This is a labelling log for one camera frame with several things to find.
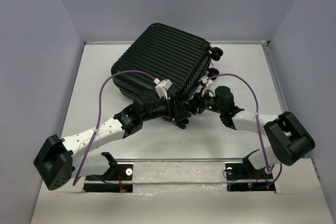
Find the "black hard-shell suitcase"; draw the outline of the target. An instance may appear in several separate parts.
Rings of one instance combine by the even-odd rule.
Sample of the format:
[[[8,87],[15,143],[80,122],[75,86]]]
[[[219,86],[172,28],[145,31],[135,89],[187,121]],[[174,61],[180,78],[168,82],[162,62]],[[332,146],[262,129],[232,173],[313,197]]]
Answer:
[[[154,83],[146,73],[160,80],[169,79],[172,86],[168,94],[177,96],[184,103],[192,98],[203,76],[218,74],[210,67],[219,61],[223,51],[211,47],[207,40],[155,23],[150,25],[113,64],[113,82],[127,98],[134,100],[144,91],[154,90]],[[186,123],[176,124],[185,129]]]

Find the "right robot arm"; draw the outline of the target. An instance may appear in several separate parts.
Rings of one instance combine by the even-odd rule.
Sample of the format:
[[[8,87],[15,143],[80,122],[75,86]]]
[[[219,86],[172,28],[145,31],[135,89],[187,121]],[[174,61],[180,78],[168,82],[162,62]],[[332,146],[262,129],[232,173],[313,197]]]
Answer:
[[[239,108],[230,88],[219,86],[213,95],[207,91],[197,93],[190,101],[192,113],[209,110],[219,114],[229,129],[258,134],[260,149],[243,158],[241,171],[248,178],[258,175],[261,169],[277,164],[293,165],[311,152],[316,144],[296,116],[286,111],[280,115],[264,115]]]

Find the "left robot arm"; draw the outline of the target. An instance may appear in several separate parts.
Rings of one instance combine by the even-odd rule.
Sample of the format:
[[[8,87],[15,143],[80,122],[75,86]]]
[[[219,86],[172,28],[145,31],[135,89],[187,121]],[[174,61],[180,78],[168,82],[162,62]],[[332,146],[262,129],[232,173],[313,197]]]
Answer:
[[[153,91],[144,91],[98,128],[63,138],[48,137],[33,164],[48,190],[56,190],[74,177],[101,175],[111,179],[116,174],[113,157],[109,153],[89,156],[90,151],[135,134],[145,121],[163,118],[180,124],[189,117],[191,113],[177,96],[159,98]]]

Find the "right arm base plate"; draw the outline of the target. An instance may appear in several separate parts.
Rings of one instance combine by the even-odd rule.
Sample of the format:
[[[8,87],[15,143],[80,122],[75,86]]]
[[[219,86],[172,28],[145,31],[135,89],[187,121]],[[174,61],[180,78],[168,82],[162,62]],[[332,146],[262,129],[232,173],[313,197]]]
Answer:
[[[276,192],[272,174],[267,174],[262,169],[246,170],[243,163],[226,163],[223,176],[227,181],[228,192]]]

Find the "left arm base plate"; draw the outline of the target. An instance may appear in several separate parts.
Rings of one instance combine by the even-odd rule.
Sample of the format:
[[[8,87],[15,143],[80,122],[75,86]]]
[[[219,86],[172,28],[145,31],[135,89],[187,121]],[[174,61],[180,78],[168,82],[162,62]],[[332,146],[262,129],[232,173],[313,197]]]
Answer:
[[[103,175],[86,176],[83,191],[87,193],[132,193],[133,163],[120,162]]]

